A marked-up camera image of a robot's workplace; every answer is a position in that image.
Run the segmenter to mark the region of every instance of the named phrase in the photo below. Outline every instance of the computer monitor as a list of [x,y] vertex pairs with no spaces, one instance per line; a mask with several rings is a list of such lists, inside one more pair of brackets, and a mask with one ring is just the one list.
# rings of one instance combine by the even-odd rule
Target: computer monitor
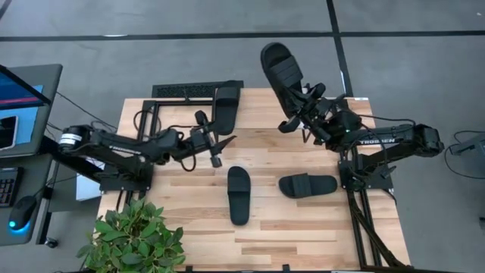
[[50,104],[49,99],[0,65],[0,110]]

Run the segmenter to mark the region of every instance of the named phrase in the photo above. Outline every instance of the black slide sandal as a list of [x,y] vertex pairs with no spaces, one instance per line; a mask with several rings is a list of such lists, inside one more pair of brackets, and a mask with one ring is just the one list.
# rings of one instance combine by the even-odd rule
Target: black slide sandal
[[286,197],[294,199],[333,193],[337,185],[335,177],[330,175],[308,174],[282,177],[278,184]]
[[217,89],[212,105],[212,120],[217,134],[227,136],[233,132],[240,96],[241,89],[235,80],[228,80]]
[[285,94],[289,88],[301,92],[303,78],[295,57],[286,46],[272,42],[261,50],[261,65],[286,117],[291,118],[294,104],[287,101],[289,96]]
[[229,197],[230,221],[244,225],[249,221],[251,202],[251,178],[241,167],[231,167],[227,173],[227,195]]

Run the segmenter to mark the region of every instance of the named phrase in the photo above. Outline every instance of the wooden tabletop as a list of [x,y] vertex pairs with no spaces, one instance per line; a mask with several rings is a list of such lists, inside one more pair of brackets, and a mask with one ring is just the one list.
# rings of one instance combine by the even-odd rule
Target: wooden tabletop
[[[118,133],[136,138],[133,116],[145,99],[126,99]],[[370,115],[367,99],[348,99],[358,114]],[[162,106],[163,127],[195,124],[199,109],[211,116],[210,106]],[[278,124],[285,116],[271,89],[242,89],[236,129],[237,138],[220,155],[223,167],[212,168],[208,152],[197,155],[197,168],[185,172],[179,163],[155,166],[152,189],[146,198],[164,207],[169,228],[183,227],[184,265],[194,270],[292,270],[358,269],[352,223],[346,192],[304,199],[289,199],[277,186],[291,174],[332,175],[339,180],[337,153],[303,143],[301,131],[282,134]],[[369,127],[374,121],[364,118]],[[379,146],[366,146],[372,153]],[[192,159],[185,161],[192,165]],[[230,222],[227,170],[245,168],[251,176],[249,223]],[[409,263],[394,201],[382,190],[368,191],[376,232],[395,256]],[[102,197],[99,215],[114,209],[118,192]],[[371,251],[365,232],[368,262]]]

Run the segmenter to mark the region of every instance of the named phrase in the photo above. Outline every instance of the gray floor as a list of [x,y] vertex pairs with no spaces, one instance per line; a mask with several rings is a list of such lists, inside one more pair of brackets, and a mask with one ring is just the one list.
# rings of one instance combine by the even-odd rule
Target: gray floor
[[[336,0],[335,8],[341,31],[485,30],[481,0]],[[329,30],[323,0],[13,0],[0,20],[0,36]],[[270,41],[290,47],[305,82],[325,83],[329,96],[343,92],[332,38],[0,42],[0,63],[63,64],[59,91],[116,124],[123,100],[150,96],[153,84],[237,79],[248,87],[268,86],[259,51]],[[375,115],[429,124],[440,130],[446,145],[458,130],[485,129],[485,36],[344,38],[343,46],[354,94],[369,97]],[[89,121],[56,99],[52,123],[64,127]],[[470,156],[450,163],[485,176],[477,164],[465,164],[476,163]],[[407,158],[399,162],[393,180],[412,264],[482,272],[485,233],[478,217],[485,215],[485,181],[451,174],[443,155]],[[91,203],[82,211],[55,215],[49,236],[61,240],[57,249],[33,244],[0,248],[0,271],[79,268],[74,255],[85,232],[92,230],[95,214]],[[36,262],[22,262],[26,254]]]

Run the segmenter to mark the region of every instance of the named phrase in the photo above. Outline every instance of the robotic arm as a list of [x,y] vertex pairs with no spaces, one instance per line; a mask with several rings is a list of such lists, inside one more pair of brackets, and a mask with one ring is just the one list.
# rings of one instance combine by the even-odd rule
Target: robotic arm
[[[178,126],[170,126],[144,141],[88,125],[71,126],[64,129],[59,149],[65,155],[95,158],[116,170],[97,174],[99,178],[117,178],[135,184],[151,180],[153,164],[165,165],[171,158],[182,162],[185,158],[195,157],[205,151],[211,153],[212,166],[219,168],[222,163],[217,155],[235,136],[215,143],[210,135],[213,131],[212,123],[208,122],[203,111],[196,112],[196,121],[198,125],[191,128],[190,136],[184,140],[183,133],[174,129]],[[131,156],[125,157],[117,152],[129,153]]]

